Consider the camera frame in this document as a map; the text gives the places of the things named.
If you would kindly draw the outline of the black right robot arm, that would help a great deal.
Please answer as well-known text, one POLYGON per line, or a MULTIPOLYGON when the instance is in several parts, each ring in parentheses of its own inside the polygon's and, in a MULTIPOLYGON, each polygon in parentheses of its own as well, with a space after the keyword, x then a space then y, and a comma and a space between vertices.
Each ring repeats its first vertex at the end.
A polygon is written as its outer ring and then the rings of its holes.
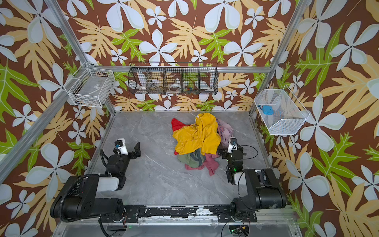
POLYGON ((280 209, 287 203, 285 194, 280 187, 272 169, 243 169, 242 150, 227 152, 223 158, 228 161, 228 182, 237 187, 246 186, 247 194, 238 197, 231 202, 231 212, 234 216, 250 214, 260 209, 280 209))

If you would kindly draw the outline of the dark pink cloth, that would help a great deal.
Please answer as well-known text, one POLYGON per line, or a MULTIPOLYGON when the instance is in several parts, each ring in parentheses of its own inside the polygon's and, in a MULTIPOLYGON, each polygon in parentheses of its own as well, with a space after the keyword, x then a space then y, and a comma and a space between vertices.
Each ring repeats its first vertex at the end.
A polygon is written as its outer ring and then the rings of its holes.
POLYGON ((185 165, 186 170, 202 170, 204 168, 208 169, 209 175, 215 175, 216 170, 219 168, 219 163, 216 161, 219 158, 219 155, 205 154, 205 161, 199 167, 192 168, 188 165, 185 165))

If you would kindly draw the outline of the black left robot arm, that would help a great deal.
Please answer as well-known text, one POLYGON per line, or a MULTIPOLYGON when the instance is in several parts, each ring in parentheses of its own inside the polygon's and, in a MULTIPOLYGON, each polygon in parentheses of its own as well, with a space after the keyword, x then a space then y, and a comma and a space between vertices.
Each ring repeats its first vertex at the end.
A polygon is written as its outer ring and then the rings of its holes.
POLYGON ((111 222, 120 222, 126 218, 122 199, 98 198, 96 195, 123 189, 130 161, 142 155, 140 142, 129 152, 125 140, 118 139, 114 142, 113 153, 108 157, 100 149, 100 159, 105 168, 103 174, 69 177, 50 207, 51 217, 66 223, 95 217, 108 218, 111 222))

